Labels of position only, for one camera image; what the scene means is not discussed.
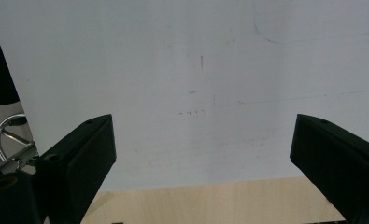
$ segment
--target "scribble mark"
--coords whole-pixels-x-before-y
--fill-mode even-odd
[[[345,35],[345,36],[324,36],[324,37],[320,37],[320,38],[316,38],[316,37],[310,37],[310,38],[306,38],[306,39],[293,39],[293,40],[289,40],[289,41],[278,41],[278,40],[274,40],[271,39],[269,37],[267,37],[260,29],[258,23],[257,23],[257,10],[256,10],[256,4],[255,4],[256,0],[252,0],[251,1],[251,5],[252,5],[252,14],[253,14],[253,27],[254,30],[256,32],[257,35],[259,35],[260,37],[262,37],[264,40],[273,43],[273,44],[293,44],[293,43],[305,43],[305,42],[310,42],[310,41],[324,41],[324,40],[329,40],[329,39],[338,39],[338,38],[345,38],[345,37],[358,37],[358,36],[364,36],[364,35],[369,35],[369,32],[365,32],[365,33],[360,33],[360,34],[354,34],[354,35]]]
[[[267,103],[273,103],[273,102],[307,100],[307,99],[315,99],[315,98],[321,98],[321,97],[330,97],[334,95],[358,94],[358,93],[366,93],[366,92],[369,92],[369,91],[346,91],[346,92],[340,92],[336,94],[309,95],[309,96],[300,96],[300,97],[293,97],[293,98],[271,99],[271,100],[261,100],[261,101],[251,101],[251,102],[237,101],[235,104],[226,104],[226,105],[216,105],[216,98],[215,96],[213,96],[213,106],[221,107],[221,106],[232,106],[232,105],[257,105],[257,104],[267,104]]]

